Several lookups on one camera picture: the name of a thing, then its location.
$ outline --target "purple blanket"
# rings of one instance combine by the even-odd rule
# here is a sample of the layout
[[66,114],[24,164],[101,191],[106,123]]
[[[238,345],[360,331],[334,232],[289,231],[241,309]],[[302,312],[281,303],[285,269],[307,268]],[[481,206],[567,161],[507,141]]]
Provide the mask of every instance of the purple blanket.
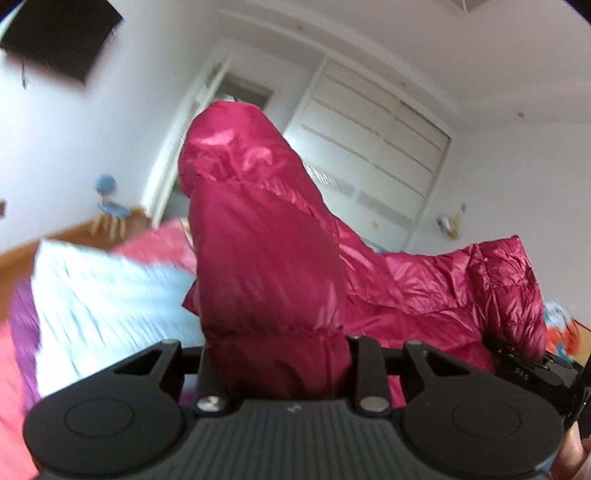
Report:
[[20,281],[10,302],[12,341],[23,378],[22,408],[28,412],[39,398],[35,378],[35,353],[39,348],[39,317],[33,302],[31,279]]

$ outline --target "black television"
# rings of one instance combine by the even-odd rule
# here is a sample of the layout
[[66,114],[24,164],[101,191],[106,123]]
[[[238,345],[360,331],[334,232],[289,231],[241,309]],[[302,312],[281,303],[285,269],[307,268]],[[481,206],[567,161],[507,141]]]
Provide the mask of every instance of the black television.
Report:
[[0,48],[86,83],[122,20],[107,0],[26,0],[0,39]]
[[0,0],[0,22],[21,3],[21,0]]

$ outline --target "white pillow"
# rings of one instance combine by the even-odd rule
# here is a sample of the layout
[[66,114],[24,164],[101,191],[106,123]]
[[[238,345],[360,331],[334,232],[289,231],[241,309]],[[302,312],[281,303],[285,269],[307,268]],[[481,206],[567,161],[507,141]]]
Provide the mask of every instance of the white pillow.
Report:
[[37,385],[45,397],[167,338],[205,342],[181,307],[195,278],[172,265],[42,241],[31,288],[39,316]]

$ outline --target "pink bedding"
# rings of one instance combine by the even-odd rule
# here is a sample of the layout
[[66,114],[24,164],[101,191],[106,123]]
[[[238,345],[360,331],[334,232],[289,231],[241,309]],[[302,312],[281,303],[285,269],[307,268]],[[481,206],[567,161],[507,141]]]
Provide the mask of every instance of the pink bedding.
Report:
[[[168,262],[191,273],[196,270],[195,253],[177,220],[144,232],[114,251],[143,264]],[[11,310],[15,308],[17,306],[13,303]],[[0,362],[0,480],[28,480],[35,477],[37,469],[22,439],[23,393],[26,389],[23,389],[23,372],[17,364],[10,318],[0,325]],[[29,370],[34,372],[34,364]]]
[[0,325],[0,384],[0,479],[33,478],[37,469],[22,439],[22,378],[8,323]]

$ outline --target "ceiling vent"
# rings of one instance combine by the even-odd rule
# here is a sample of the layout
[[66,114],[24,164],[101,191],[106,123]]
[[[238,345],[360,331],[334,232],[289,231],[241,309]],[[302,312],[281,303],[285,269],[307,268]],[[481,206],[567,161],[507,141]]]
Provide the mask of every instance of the ceiling vent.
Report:
[[465,12],[471,12],[476,7],[488,2],[488,0],[450,0],[455,6],[461,8]]

